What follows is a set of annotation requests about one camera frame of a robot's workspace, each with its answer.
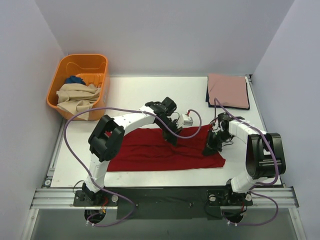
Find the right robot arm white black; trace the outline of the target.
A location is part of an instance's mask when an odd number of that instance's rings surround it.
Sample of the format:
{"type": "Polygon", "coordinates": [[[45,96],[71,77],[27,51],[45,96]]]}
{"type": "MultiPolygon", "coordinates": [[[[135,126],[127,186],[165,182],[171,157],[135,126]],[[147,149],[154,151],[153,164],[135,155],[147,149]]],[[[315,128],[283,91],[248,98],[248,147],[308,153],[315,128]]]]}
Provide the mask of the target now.
{"type": "Polygon", "coordinates": [[[228,181],[229,189],[223,192],[223,199],[229,205],[236,204],[241,194],[256,186],[262,186],[267,179],[269,185],[277,182],[286,172],[286,160],[281,135],[269,133],[250,124],[243,117],[220,113],[212,122],[217,129],[210,129],[202,154],[211,156],[220,153],[223,146],[234,138],[246,145],[245,171],[228,181]]]}

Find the beige t shirt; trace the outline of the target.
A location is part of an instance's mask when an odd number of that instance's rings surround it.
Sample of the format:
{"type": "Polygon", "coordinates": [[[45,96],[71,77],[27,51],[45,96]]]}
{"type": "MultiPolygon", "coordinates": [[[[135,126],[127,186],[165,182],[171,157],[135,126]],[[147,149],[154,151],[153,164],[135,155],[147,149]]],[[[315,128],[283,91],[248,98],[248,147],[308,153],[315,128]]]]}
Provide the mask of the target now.
{"type": "Polygon", "coordinates": [[[101,88],[94,84],[65,83],[57,92],[56,110],[65,118],[95,108],[101,88]]]}

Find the red t shirt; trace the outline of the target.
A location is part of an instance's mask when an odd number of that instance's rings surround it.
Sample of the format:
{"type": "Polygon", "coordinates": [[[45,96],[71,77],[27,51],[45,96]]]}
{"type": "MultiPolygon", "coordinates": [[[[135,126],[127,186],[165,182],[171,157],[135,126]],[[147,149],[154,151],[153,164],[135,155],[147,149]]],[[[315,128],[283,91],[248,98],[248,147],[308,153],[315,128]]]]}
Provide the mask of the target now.
{"type": "Polygon", "coordinates": [[[176,146],[165,141],[160,128],[138,128],[125,135],[119,153],[107,167],[108,172],[178,171],[222,168],[226,160],[219,154],[205,156],[209,125],[176,146]]]}

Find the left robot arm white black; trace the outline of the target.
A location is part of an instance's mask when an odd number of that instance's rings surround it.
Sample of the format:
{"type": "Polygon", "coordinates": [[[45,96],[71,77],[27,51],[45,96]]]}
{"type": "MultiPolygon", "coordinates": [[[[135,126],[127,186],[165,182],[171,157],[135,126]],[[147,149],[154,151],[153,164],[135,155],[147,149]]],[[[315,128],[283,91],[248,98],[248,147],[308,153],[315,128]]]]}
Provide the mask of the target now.
{"type": "Polygon", "coordinates": [[[117,117],[104,115],[98,121],[88,139],[91,152],[90,174],[82,185],[85,200],[91,206],[98,206],[103,200],[101,188],[105,186],[109,162],[119,153],[125,135],[145,125],[157,124],[162,129],[164,140],[174,146],[177,144],[177,135],[182,127],[170,118],[176,109],[176,103],[166,97],[161,102],[146,103],[137,113],[117,117]]]}

